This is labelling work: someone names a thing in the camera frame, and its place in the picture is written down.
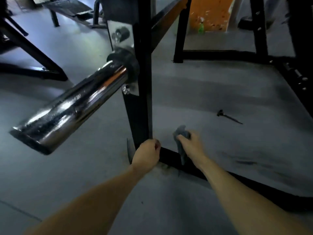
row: forearm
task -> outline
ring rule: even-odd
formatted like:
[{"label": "forearm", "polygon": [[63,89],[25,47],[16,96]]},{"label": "forearm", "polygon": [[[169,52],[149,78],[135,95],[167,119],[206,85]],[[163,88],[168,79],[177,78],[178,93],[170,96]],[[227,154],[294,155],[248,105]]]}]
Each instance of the forearm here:
[{"label": "forearm", "polygon": [[142,177],[130,166],[122,175],[76,198],[31,234],[107,234],[123,202]]},{"label": "forearm", "polygon": [[311,234],[298,220],[248,188],[213,160],[200,167],[240,235]]}]

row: orange wall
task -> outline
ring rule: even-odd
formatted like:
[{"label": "orange wall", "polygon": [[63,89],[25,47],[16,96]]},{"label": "orange wall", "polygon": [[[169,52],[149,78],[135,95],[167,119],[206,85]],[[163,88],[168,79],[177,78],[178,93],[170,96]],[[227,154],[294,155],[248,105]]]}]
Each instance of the orange wall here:
[{"label": "orange wall", "polygon": [[190,28],[198,31],[200,18],[203,17],[204,31],[226,31],[234,1],[192,0],[189,13]]}]

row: gray cloth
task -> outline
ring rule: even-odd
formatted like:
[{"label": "gray cloth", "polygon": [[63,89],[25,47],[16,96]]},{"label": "gray cloth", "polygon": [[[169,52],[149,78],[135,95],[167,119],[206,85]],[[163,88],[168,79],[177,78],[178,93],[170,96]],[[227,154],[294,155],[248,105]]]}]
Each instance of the gray cloth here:
[{"label": "gray cloth", "polygon": [[191,135],[188,131],[185,130],[185,128],[186,128],[186,125],[181,125],[173,133],[174,140],[177,144],[178,153],[179,153],[180,158],[182,160],[182,165],[184,165],[186,160],[187,160],[187,154],[186,154],[184,148],[182,147],[182,143],[176,137],[181,134],[185,138],[190,139]]}]

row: hand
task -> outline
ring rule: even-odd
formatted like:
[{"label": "hand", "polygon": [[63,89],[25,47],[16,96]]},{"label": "hand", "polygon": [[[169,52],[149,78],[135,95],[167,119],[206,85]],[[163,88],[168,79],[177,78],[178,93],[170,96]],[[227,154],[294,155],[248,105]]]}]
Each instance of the hand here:
[{"label": "hand", "polygon": [[190,140],[182,135],[178,135],[177,139],[182,143],[187,156],[193,161],[194,165],[200,169],[208,159],[205,155],[200,136],[195,131],[188,131],[191,134]]},{"label": "hand", "polygon": [[160,159],[161,144],[157,139],[148,139],[136,150],[132,161],[135,172],[144,176],[151,171]]}]

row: person's left hand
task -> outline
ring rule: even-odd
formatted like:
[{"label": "person's left hand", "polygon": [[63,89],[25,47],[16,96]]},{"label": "person's left hand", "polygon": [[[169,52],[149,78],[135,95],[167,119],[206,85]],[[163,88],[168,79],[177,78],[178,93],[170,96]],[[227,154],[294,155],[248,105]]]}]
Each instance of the person's left hand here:
[{"label": "person's left hand", "polygon": [[157,139],[148,139],[143,142],[133,157],[132,167],[135,172],[145,175],[151,171],[160,158],[161,143]]}]

